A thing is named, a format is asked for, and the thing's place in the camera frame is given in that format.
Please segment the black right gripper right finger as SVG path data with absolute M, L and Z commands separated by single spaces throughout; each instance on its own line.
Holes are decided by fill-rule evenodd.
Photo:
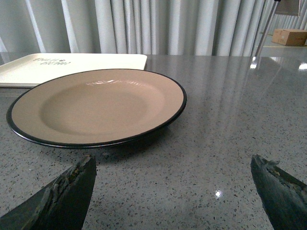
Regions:
M 307 185 L 277 164 L 260 155 L 252 156 L 252 178 L 263 208 L 275 230 L 305 230 Z

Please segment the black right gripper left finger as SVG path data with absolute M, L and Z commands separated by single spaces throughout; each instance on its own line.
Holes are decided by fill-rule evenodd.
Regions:
M 94 156 L 86 156 L 36 194 L 0 218 L 2 230 L 80 230 L 96 177 Z

